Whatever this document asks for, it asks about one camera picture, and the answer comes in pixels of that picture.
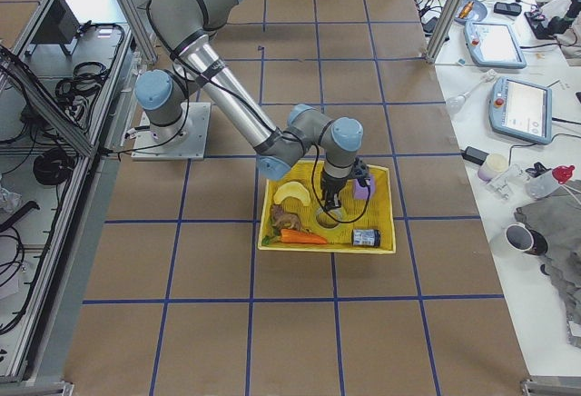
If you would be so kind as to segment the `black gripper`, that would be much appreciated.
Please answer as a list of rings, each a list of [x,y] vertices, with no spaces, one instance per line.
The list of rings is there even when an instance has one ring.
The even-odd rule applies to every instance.
[[[328,213],[332,208],[341,207],[340,192],[346,186],[347,181],[352,180],[352,173],[345,177],[334,177],[328,173],[322,173],[320,178],[320,187],[322,190],[323,210]]]

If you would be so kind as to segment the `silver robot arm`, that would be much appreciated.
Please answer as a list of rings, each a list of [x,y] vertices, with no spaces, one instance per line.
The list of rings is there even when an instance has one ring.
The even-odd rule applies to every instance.
[[[185,120],[182,103],[192,91],[204,91],[258,154],[260,172],[273,181],[283,178],[311,147],[322,148],[326,157],[321,199],[325,210],[338,209],[339,193],[347,181],[369,186],[369,169],[357,156],[363,127],[355,119],[330,119],[306,104],[297,104],[287,128],[281,130],[262,111],[211,46],[212,37],[241,2],[150,0],[148,21],[173,69],[142,74],[135,85],[136,98],[152,129],[175,135]]]

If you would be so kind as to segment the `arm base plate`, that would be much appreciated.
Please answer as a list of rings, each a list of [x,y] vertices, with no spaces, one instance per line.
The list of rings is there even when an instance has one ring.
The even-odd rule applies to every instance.
[[[182,102],[182,117],[175,124],[160,127],[150,124],[142,111],[140,126],[148,129],[138,132],[131,157],[135,161],[202,160],[211,117],[211,104]]]

